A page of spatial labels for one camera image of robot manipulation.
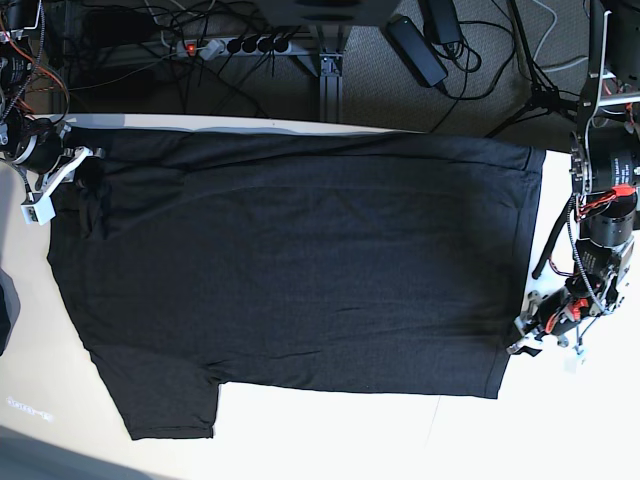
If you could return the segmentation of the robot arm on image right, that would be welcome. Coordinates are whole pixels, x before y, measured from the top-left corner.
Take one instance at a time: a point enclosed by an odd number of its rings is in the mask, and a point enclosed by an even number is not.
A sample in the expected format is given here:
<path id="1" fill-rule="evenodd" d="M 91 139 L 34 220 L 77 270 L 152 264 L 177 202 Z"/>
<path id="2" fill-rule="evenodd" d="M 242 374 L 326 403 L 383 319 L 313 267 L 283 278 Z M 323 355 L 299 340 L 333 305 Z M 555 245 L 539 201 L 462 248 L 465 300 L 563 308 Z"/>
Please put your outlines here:
<path id="1" fill-rule="evenodd" d="M 533 269 L 539 278 L 554 265 L 552 253 L 567 232 L 573 261 L 562 287 L 550 295 L 529 293 L 515 319 L 519 334 L 506 351 L 535 356 L 552 337 L 584 352 L 583 338 L 600 318 L 620 306 L 627 288 L 639 229 L 639 4 L 589 1 L 586 79 L 575 101 L 544 86 L 542 70 L 526 57 L 532 95 L 522 108 L 560 113 L 575 123 L 570 137 L 572 192 Z"/>

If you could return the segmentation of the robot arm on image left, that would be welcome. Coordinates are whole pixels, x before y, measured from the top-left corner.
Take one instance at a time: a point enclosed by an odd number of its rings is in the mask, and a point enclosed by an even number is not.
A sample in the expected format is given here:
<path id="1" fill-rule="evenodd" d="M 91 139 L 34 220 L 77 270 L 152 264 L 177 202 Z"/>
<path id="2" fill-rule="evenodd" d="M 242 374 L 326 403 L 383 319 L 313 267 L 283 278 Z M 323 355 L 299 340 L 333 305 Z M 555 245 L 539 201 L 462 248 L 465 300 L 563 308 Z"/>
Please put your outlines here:
<path id="1" fill-rule="evenodd" d="M 44 76 L 70 105 L 66 84 L 43 62 L 45 37 L 41 1 L 1 3 L 1 163 L 20 176 L 28 199 L 54 190 L 57 181 L 72 182 L 85 160 L 106 155 L 102 148 L 75 142 L 66 113 L 55 120 L 39 118 L 27 104 L 28 88 Z"/>

